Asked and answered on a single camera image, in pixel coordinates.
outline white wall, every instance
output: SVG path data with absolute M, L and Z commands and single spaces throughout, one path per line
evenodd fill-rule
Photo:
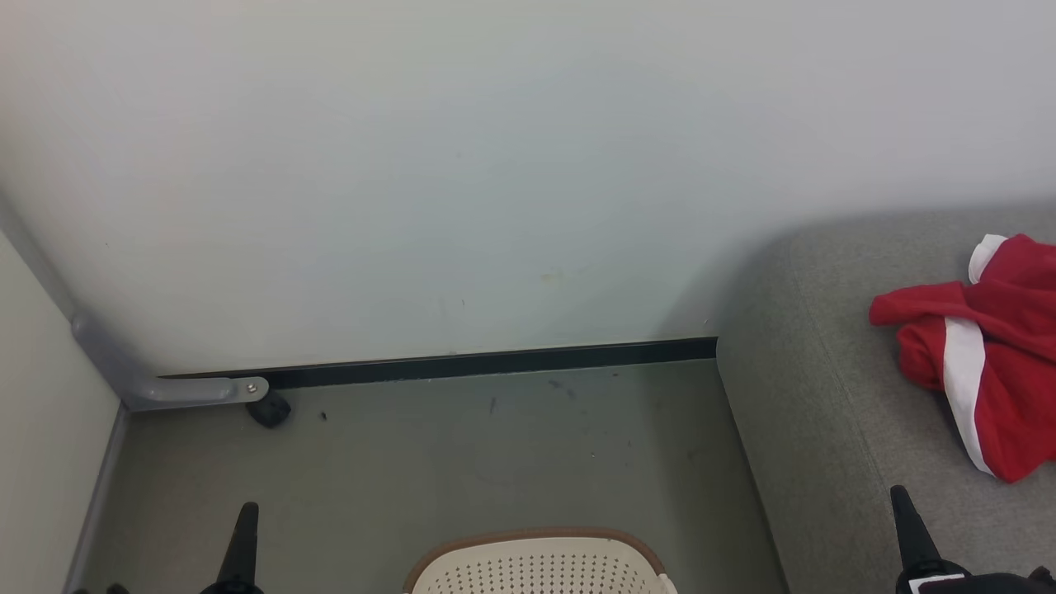
M 0 168 L 163 371 L 714 333 L 746 250 L 1056 190 L 1052 0 L 11 0 Z
M 62 591 L 117 404 L 62 312 L 0 234 L 3 592 Z

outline white stripe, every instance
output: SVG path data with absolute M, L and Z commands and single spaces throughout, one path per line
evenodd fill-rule
M 964 574 L 953 573 L 948 575 L 932 575 L 931 577 L 921 577 L 918 579 L 910 579 L 909 591 L 912 592 L 912 594 L 921 594 L 922 583 L 927 583 L 929 581 L 946 581 L 947 579 L 963 579 L 963 578 Z
M 942 385 L 954 411 L 961 441 L 968 450 L 968 458 L 987 475 L 993 475 L 983 462 L 976 429 L 976 403 L 979 401 L 979 382 L 983 375 L 986 351 L 979 324 L 964 318 L 946 318 L 946 348 L 942 354 Z
M 989 264 L 991 258 L 1006 239 L 1008 238 L 1001 235 L 987 234 L 972 252 L 972 260 L 968 261 L 968 280 L 972 281 L 972 284 L 979 282 L 983 271 L 986 270 L 986 264 Z

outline gray floor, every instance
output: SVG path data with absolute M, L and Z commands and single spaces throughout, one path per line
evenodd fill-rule
M 278 430 L 238 406 L 135 415 L 87 586 L 200 592 L 253 500 L 266 594 L 397 593 L 440 542 L 545 525 L 629 532 L 682 594 L 784 591 L 712 360 L 286 396 Z

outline brown basket rim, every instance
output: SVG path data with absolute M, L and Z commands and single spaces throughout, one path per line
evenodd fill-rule
M 653 568 L 653 571 L 656 572 L 657 575 L 667 573 L 664 570 L 663 563 L 660 562 L 660 557 L 657 557 L 657 554 L 654 553 L 647 544 L 623 531 L 599 527 L 521 528 L 515 531 L 482 534 L 478 536 L 471 536 L 469 538 L 452 540 L 451 542 L 446 542 L 436 549 L 433 549 L 419 559 L 418 562 L 415 563 L 414 568 L 411 569 L 411 573 L 408 574 L 407 580 L 403 582 L 403 592 L 406 594 L 413 592 L 415 584 L 418 583 L 418 578 L 421 577 L 426 568 L 448 553 L 459 551 L 461 549 L 469 549 L 471 546 L 480 546 L 483 544 L 509 542 L 511 540 L 531 540 L 538 538 L 604 538 L 606 540 L 618 540 L 630 546 L 635 551 L 638 551 L 642 557 L 645 557 L 645 560 L 648 561 L 649 567 Z

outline gray metal bracket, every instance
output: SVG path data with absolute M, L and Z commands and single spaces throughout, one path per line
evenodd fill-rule
M 70 321 L 74 339 L 129 410 L 162 410 L 259 401 L 267 393 L 263 377 L 162 379 L 125 353 L 94 317 L 83 312 Z

